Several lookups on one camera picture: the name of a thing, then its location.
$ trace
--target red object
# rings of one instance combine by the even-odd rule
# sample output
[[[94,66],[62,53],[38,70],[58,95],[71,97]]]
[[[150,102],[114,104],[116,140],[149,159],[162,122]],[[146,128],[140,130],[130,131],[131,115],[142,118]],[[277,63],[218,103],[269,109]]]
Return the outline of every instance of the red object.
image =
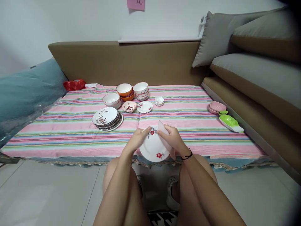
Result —
[[[82,79],[77,79],[75,81],[66,81],[63,83],[67,91],[80,90],[85,87],[86,82]]]

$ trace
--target leg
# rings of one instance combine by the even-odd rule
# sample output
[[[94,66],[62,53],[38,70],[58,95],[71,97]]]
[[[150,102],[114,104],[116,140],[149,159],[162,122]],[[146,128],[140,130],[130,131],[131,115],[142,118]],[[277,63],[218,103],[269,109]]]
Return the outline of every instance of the leg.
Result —
[[[194,156],[217,183],[216,176],[208,161],[200,155]],[[185,165],[182,165],[181,167],[179,183],[173,188],[173,194],[175,194],[174,198],[176,201],[177,198],[180,197],[180,210],[177,220],[178,226],[210,225],[198,202],[197,195]]]
[[[106,168],[103,178],[103,195],[110,183],[113,173],[118,164],[119,157],[111,160]],[[146,214],[146,210],[142,204],[142,195],[140,190],[140,185],[138,184],[137,176],[134,170],[131,170],[130,176],[130,192],[129,192],[129,203],[127,207],[127,213],[124,220],[124,226],[131,225],[151,225],[150,220]]]

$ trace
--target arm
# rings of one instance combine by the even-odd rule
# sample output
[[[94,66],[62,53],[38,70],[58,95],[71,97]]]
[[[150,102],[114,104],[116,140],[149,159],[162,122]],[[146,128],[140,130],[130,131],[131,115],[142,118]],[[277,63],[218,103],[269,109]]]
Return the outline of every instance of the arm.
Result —
[[[150,131],[137,129],[123,149],[117,167],[100,203],[93,226],[123,225],[129,196],[129,179],[134,152]]]
[[[168,125],[165,125],[165,128],[169,135],[157,131],[158,135],[165,139],[185,159],[191,152],[184,144],[178,130]],[[198,201],[210,224],[217,226],[245,225],[229,199],[198,160],[192,155],[190,158],[183,160],[183,163],[193,183]]]

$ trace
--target pink striped cloth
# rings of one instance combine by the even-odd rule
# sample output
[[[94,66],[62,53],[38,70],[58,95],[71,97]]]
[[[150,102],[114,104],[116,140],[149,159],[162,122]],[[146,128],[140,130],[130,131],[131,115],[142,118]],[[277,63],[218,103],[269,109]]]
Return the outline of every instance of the pink striped cloth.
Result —
[[[105,105],[102,98],[115,92],[115,86],[68,92],[61,103],[16,134],[2,152],[11,157],[59,158],[116,157],[137,128],[164,124],[176,127],[193,153],[203,156],[258,159],[266,154],[244,133],[224,127],[207,107],[212,99],[200,86],[150,86],[153,110],[147,114],[127,113],[122,125],[111,132],[100,132],[92,123],[94,113]],[[165,99],[163,106],[155,97]]]

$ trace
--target blue pillow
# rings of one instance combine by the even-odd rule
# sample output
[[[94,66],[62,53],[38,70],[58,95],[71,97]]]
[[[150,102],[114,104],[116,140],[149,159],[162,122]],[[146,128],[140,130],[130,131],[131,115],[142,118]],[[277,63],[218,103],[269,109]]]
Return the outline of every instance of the blue pillow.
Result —
[[[7,134],[12,137],[11,133],[21,130],[27,124],[25,121],[32,119],[37,111],[67,93],[64,81],[67,78],[55,59],[0,77],[0,147],[3,146],[1,140]],[[9,125],[15,125],[11,131]]]

